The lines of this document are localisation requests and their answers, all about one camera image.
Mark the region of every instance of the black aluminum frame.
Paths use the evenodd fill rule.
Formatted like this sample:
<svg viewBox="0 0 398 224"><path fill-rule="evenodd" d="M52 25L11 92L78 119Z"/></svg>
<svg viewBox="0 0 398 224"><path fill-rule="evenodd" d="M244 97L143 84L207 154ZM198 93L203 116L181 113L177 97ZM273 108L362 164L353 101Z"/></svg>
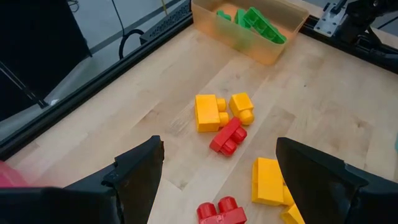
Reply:
<svg viewBox="0 0 398 224"><path fill-rule="evenodd" d="M66 117L66 115L78 108L85 101L89 100L92 96L97 94L97 92L101 91L115 79L120 77L123 73L128 71L130 68L150 55L153 51L165 44L172 37L183 31L186 27L192 25L192 12L190 9L188 10L188 14L182 19L179 19L174 24L168 24L166 28L162 27L163 32L154 35L153 39L146 40L145 43L143 43L135 51L131 52L128 56L115 63L112 67L108 68L106 71L83 85L81 88L77 89L55 106L49 108L47 111L36 117L36 119L33 119L20 130L1 141L0 160L5 160L11 157L18 150L22 149L25 145L33 141L37 136L48 130L48 128L59 122L62 118ZM398 73L398 63L394 64L392 63L393 61L383 61L381 57L377 57L373 50L371 48L367 48L366 45L362 47L352 47L350 45L338 42L337 40L328 39L327 37L315 32L313 27L317 20L318 18L310 16L306 20L300 32L330 46L336 47L337 49L340 49L348 54L359 57L369 63L373 63L377 66L385 68L386 70ZM390 52L398 52L397 49L386 45L383 45L382 47Z"/></svg>

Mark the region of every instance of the wooden table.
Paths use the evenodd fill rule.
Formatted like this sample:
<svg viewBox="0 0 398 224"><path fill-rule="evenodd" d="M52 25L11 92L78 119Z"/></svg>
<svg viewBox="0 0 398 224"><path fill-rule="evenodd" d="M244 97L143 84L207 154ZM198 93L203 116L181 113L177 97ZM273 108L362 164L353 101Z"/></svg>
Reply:
<svg viewBox="0 0 398 224"><path fill-rule="evenodd" d="M320 16L322 10L292 2ZM398 38L378 32L397 47ZM256 119L233 157L197 133L194 96L245 91ZM7 163L30 184L66 186L159 134L164 172L149 223L196 223L206 201L234 196L248 223L282 223L282 207L251 203L255 158L275 158L279 136L397 181L398 75L299 34L273 67L192 26L39 136Z"/></svg>

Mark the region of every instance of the yellow toy block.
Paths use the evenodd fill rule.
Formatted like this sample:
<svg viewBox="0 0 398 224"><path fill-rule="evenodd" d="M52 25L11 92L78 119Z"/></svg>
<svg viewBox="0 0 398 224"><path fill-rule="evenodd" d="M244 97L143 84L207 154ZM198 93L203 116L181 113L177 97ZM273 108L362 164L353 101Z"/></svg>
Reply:
<svg viewBox="0 0 398 224"><path fill-rule="evenodd" d="M299 209L296 204L287 207L281 214L281 219L285 221L286 224L304 224L303 217L300 214Z"/></svg>
<svg viewBox="0 0 398 224"><path fill-rule="evenodd" d="M233 94L229 101L229 108L242 124L249 125L254 121L253 104L247 93Z"/></svg>
<svg viewBox="0 0 398 224"><path fill-rule="evenodd" d="M196 95L195 116L197 117L197 131L218 131L229 121L224 98L216 95Z"/></svg>
<svg viewBox="0 0 398 224"><path fill-rule="evenodd" d="M284 205L292 206L294 204L294 200L292 194L290 193L289 189L286 185L284 185Z"/></svg>
<svg viewBox="0 0 398 224"><path fill-rule="evenodd" d="M275 159L257 158L253 164L252 202L280 205L284 202L282 173Z"/></svg>

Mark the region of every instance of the red toy block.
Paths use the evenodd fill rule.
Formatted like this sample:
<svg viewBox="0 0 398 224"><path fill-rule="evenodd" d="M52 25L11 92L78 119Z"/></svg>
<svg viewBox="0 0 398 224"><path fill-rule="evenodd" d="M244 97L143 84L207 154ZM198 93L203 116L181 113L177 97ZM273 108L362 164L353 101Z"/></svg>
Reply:
<svg viewBox="0 0 398 224"><path fill-rule="evenodd" d="M233 197L222 198L218 202L218 208L219 214L210 202L199 205L197 209L199 224L244 224L247 221L243 208L238 208Z"/></svg>
<svg viewBox="0 0 398 224"><path fill-rule="evenodd" d="M245 129L241 127L242 122L234 117L223 129L214 137L210 143L212 150L221 151L226 156L232 156L238 144L243 142L248 135Z"/></svg>

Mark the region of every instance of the translucent orange container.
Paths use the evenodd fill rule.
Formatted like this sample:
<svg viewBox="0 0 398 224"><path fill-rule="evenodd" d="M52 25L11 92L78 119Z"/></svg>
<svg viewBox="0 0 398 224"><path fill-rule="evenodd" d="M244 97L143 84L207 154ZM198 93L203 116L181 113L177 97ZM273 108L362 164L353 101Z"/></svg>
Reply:
<svg viewBox="0 0 398 224"><path fill-rule="evenodd" d="M236 11L247 11L250 7L255 7L269 19L286 37L286 42L273 43L253 28L245 29L235 24ZM217 16L217 10L230 15L232 21ZM309 16L307 10L283 0L192 0L192 14L193 25L198 30L265 65L276 62Z"/></svg>

